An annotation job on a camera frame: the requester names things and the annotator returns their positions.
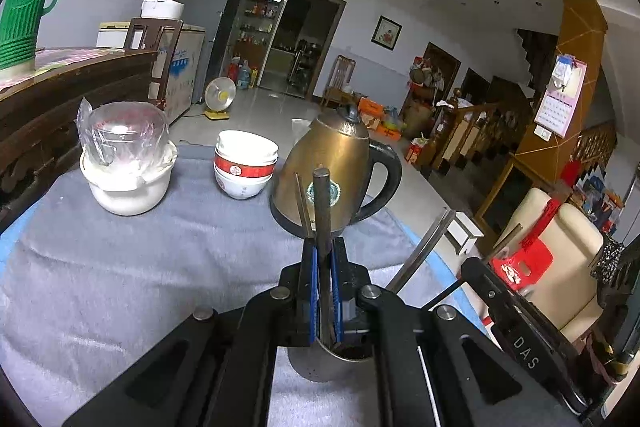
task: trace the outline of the gold electric kettle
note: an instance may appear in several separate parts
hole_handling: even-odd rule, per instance
[[[386,182],[380,194],[361,206],[375,163],[385,166]],[[296,200],[296,172],[315,229],[313,171],[319,166],[328,168],[331,173],[331,228],[334,235],[385,206],[396,193],[402,177],[400,158],[390,146],[369,138],[369,130],[354,105],[321,113],[289,153],[269,199],[274,219],[298,237],[305,237],[305,233]]]

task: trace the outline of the bolt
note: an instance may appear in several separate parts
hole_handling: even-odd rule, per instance
[[[196,306],[193,311],[193,318],[197,321],[208,321],[213,316],[213,308],[207,306]]]
[[[440,317],[444,321],[452,321],[458,315],[458,312],[453,306],[449,306],[448,304],[443,304],[442,306],[438,306],[436,309],[436,313],[438,317]]]
[[[290,293],[291,292],[289,291],[289,288],[287,288],[286,286],[276,286],[275,288],[271,289],[269,295],[271,295],[272,298],[276,299],[276,301],[282,301],[289,297]]]
[[[366,299],[377,299],[382,295],[382,291],[374,284],[366,284],[360,288],[360,295]]]

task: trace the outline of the gray refrigerator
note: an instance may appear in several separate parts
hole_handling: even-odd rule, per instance
[[[180,0],[182,19],[206,30],[191,102],[202,101],[206,85],[220,76],[228,40],[242,0]]]

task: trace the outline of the red bowl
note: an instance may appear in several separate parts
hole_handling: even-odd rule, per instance
[[[238,176],[239,178],[264,178],[265,176],[271,176],[271,174],[273,174],[276,161],[277,160],[274,160],[273,163],[269,165],[261,166],[243,165],[229,161],[216,153],[213,163],[218,169],[232,176]]]

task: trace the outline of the calendar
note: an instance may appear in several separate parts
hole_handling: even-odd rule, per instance
[[[550,81],[534,122],[564,138],[580,98],[586,71],[587,65],[584,62],[574,60],[571,75],[565,86],[558,87]]]

